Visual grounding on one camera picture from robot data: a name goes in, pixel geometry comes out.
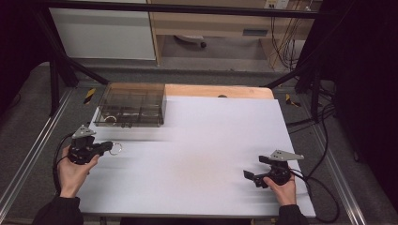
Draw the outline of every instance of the transparent plastic box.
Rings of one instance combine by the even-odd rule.
[[[164,124],[164,83],[111,82],[99,102],[97,127],[158,128]]]

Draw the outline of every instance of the white surface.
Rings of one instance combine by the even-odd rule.
[[[70,57],[155,60],[147,12],[51,8],[51,13]]]
[[[243,170],[266,173],[258,156],[293,153],[277,100],[168,97],[159,128],[95,127],[95,143],[123,144],[106,153],[79,192],[80,208],[104,216],[258,218],[278,215],[269,188],[255,187]],[[289,161],[299,169],[296,161]],[[298,205],[314,208],[297,179]]]

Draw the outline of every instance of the metal rail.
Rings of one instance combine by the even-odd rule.
[[[70,88],[64,93],[63,97],[60,100],[60,107],[56,111],[55,115],[47,120],[46,125],[39,133],[35,143],[32,145],[23,163],[21,164],[20,168],[12,178],[6,191],[1,197],[0,224],[2,224],[3,220],[6,218],[6,214],[8,213],[9,209],[11,208],[11,205],[14,203],[15,199],[17,198],[26,178],[28,177],[36,161],[38,160],[41,150],[43,149],[44,145],[50,138],[50,135],[52,134],[56,124],[58,123],[58,120],[61,117],[62,112],[67,107],[67,103],[72,92],[73,88]]]
[[[301,97],[301,96],[298,97],[300,98],[300,102],[302,103],[305,112],[309,117],[311,117],[310,102],[308,102],[308,99],[306,97]],[[322,128],[319,124],[313,125],[312,128],[314,130],[317,142],[319,144],[318,149],[323,154],[323,151],[325,150],[325,145],[324,145],[326,139],[325,134],[322,131]],[[366,221],[360,210],[360,207],[357,204],[357,200],[355,199],[355,196],[352,193],[351,188],[349,187],[347,181],[345,180],[345,177],[336,159],[334,158],[333,153],[330,150],[330,147],[325,157],[325,162],[328,165],[331,178],[333,179],[336,189],[339,192],[340,198],[345,207],[345,211],[347,212],[351,220],[351,223],[355,225],[365,225]]]
[[[193,13],[193,14],[257,16],[257,17],[283,17],[283,18],[301,18],[301,19],[330,19],[339,16],[334,13],[319,12],[319,11],[298,11],[298,10],[245,8],[245,7],[229,8],[229,7],[115,3],[115,2],[87,2],[87,1],[66,1],[66,0],[37,0],[36,4],[47,8],[173,12],[173,13]]]

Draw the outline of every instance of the gray floor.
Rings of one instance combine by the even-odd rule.
[[[266,61],[265,56],[258,50],[258,42],[254,40],[208,38],[207,53],[201,52],[202,50],[200,49],[198,50],[198,46],[180,42],[172,37],[167,41],[170,42],[168,45],[170,48],[164,50],[165,60],[159,67],[129,66],[116,68],[112,66],[111,68],[97,67],[93,70],[112,81],[247,86],[269,83],[283,75],[266,70],[263,68],[266,64],[254,66],[254,64],[258,63],[257,61]],[[214,52],[214,50],[211,50],[212,45],[221,46],[226,54]],[[238,66],[237,64],[240,60],[242,60],[242,64]],[[251,60],[255,63],[251,67],[246,67],[247,61]],[[188,64],[196,65],[196,67],[186,67]],[[291,88],[294,83],[295,80],[292,80],[273,90],[275,97],[280,101],[286,122],[308,118],[304,107],[285,104],[286,93],[291,95],[292,100],[298,102],[308,98],[307,95],[295,94],[293,88]],[[20,223],[29,221],[37,210],[52,198],[54,188],[51,164],[54,149],[62,136],[90,120],[96,107],[96,102],[100,99],[100,92],[103,87],[98,89],[89,105],[83,104],[88,86],[79,87],[72,92],[68,107],[44,146],[14,204],[10,207],[6,221],[18,220]],[[322,103],[327,104],[328,102],[322,99]],[[3,114],[0,120],[0,143],[2,144],[3,153],[0,157],[0,170],[2,171],[0,193],[4,194],[6,192],[14,174],[18,171],[19,166],[23,163],[25,156],[46,123],[49,111],[49,71],[46,67],[37,67],[32,71],[31,77],[21,90],[21,101]],[[338,118],[330,117],[327,119],[326,124],[329,134],[329,149],[336,157],[337,163],[342,169],[367,223],[398,224],[397,213],[391,207],[388,198],[384,195],[368,166],[354,161],[353,153],[345,138],[344,131],[341,129]],[[293,127],[289,131],[294,131],[298,128]],[[304,173],[308,173],[320,157],[318,139],[314,134],[314,129],[308,127],[292,133],[291,141],[295,151],[306,156],[306,159],[301,161],[299,165]],[[339,198],[339,193],[325,163],[319,167],[314,176],[325,183],[334,195]],[[320,218],[331,218],[336,210],[332,199],[323,188],[313,185],[312,189],[316,214]],[[339,204],[341,215],[334,224],[350,224],[351,220],[341,200],[339,200]],[[96,217],[86,218],[86,221],[96,220],[98,220]],[[117,222],[117,220],[118,218],[111,219],[113,222]],[[310,219],[310,221],[312,224],[321,223],[315,219]]]

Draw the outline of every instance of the wooden plank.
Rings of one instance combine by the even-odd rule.
[[[274,99],[272,91],[262,87],[166,84],[166,96],[264,98]]]

